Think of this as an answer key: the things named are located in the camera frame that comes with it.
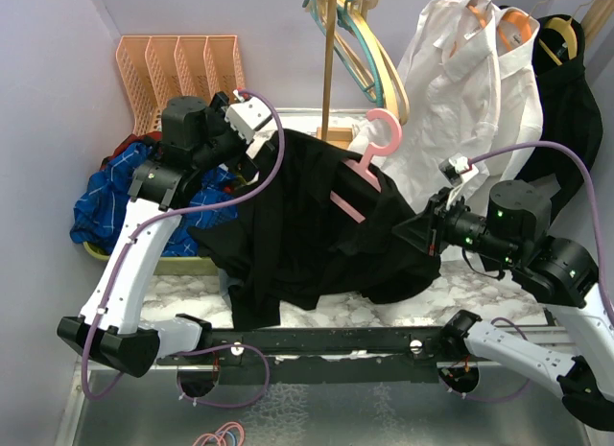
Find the pink hanger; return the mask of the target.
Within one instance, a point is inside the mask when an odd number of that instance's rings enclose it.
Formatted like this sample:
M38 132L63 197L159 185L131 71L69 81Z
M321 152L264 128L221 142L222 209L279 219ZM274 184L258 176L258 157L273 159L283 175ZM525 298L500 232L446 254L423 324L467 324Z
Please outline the pink hanger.
M398 119L390 111L384 108L378 107L368 111L366 113L366 118L369 122L373 122L375 120L383 121L390 129L390 141L386 146L369 143L359 161L346 159L343 163L357 176L373 187L377 192L380 192L381 185L378 177L369 169L369 166L371 165L371 161L375 156L388 156L399 148L402 141L402 128ZM354 208L336 192L330 192L330 199L356 223L361 223L365 220L365 216L363 214L361 214L356 208Z

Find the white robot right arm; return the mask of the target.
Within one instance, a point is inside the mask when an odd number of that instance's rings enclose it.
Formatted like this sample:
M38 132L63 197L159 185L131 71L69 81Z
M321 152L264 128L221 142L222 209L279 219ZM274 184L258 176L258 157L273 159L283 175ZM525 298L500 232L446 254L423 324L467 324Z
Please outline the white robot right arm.
M450 360L467 355L499 363L553 393L585 425L613 429L613 321L605 310L599 269L588 250L549 235L551 202L527 182L501 181L489 194L486 216L451 189L432 196L418 216L393 234L430 256L448 246L476 253L488 270L508 270L562 325L579 354L566 355L523 340L461 310L440 332Z

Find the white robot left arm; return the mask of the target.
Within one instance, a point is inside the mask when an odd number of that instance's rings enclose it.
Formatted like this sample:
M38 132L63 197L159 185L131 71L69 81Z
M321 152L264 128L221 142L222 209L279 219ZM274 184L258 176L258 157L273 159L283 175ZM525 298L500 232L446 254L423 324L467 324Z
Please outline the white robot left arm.
M247 155L254 134L277 120L273 107L247 90L236 103L219 92L212 101L179 96L161 113L161 138L135 170L124 226L94 292L57 334L84 363L141 377L159 359L180 353L201 364L211 355L208 323L187 315L148 322L141 310L158 260L201 186L202 176L225 165L256 173Z

